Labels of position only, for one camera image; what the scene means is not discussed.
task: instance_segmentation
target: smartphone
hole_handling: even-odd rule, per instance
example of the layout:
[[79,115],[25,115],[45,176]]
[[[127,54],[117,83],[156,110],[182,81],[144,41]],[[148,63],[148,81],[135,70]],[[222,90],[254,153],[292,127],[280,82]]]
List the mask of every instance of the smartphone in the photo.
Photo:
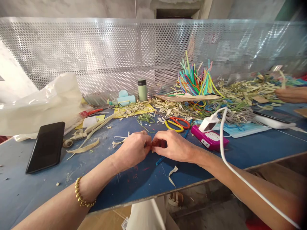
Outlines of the smartphone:
[[285,111],[282,111],[280,109],[276,109],[274,108],[274,110],[264,110],[261,109],[258,106],[252,106],[252,110],[255,114],[261,115],[261,116],[265,116],[268,118],[272,118],[274,120],[286,123],[286,124],[290,124],[290,123],[295,123],[299,120],[298,117],[293,116],[290,113],[287,113]]
[[65,122],[41,126],[30,157],[26,174],[60,163]]

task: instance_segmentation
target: red tool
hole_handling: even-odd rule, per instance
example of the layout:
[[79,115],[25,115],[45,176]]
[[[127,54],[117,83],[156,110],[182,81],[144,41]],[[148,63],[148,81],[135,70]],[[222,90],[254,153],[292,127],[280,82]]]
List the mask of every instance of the red tool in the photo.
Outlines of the red tool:
[[110,107],[113,107],[111,105],[107,105],[107,106],[102,106],[100,107],[99,109],[95,109],[95,110],[92,110],[91,112],[89,112],[88,116],[94,114],[94,113],[97,113],[97,112],[100,112],[100,111],[103,111],[104,109],[108,109]]
[[[161,115],[162,117],[165,118],[165,125],[166,125],[166,127],[167,127],[168,129],[170,129],[170,130],[176,131],[177,133],[182,133],[184,129],[189,129],[189,128],[191,127],[190,123],[189,123],[187,120],[185,120],[185,119],[178,118],[178,117],[167,117],[165,114],[163,114],[163,113],[161,113],[161,112],[159,112],[159,111],[157,111],[157,113],[158,113],[159,115]],[[180,123],[178,122],[179,120],[180,120],[180,121],[183,121],[184,123],[186,123],[187,126],[183,126],[182,124],[180,124]],[[168,122],[171,123],[171,124],[173,124],[173,125],[175,125],[175,126],[177,126],[178,128],[180,128],[180,130],[173,129],[172,127],[170,127],[170,126],[168,125]]]

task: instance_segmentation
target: white plastic bag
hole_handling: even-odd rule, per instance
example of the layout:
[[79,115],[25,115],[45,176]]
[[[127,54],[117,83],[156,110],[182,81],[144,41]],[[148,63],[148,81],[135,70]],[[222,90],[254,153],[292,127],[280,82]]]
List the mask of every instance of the white plastic bag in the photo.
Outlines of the white plastic bag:
[[0,135],[36,138],[41,126],[60,121],[66,130],[72,129],[81,120],[80,112],[93,109],[81,100],[75,74],[60,74],[40,91],[12,104],[0,104]]

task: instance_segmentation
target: green thermos bottle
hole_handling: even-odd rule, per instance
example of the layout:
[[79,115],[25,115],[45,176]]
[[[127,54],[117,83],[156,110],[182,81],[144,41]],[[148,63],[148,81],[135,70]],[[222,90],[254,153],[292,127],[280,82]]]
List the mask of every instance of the green thermos bottle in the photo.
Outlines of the green thermos bottle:
[[138,98],[140,101],[147,101],[146,79],[138,79]]

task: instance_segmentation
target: blue face mask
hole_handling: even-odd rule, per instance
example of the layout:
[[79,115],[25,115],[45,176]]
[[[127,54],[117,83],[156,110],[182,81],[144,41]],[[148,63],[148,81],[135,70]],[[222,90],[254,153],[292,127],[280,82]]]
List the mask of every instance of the blue face mask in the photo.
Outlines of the blue face mask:
[[[244,137],[254,133],[263,132],[269,129],[271,128],[258,125],[255,123],[240,124],[240,126],[224,124],[224,132],[229,133],[229,135],[232,136],[233,138]],[[216,124],[213,130],[220,130],[220,124]]]

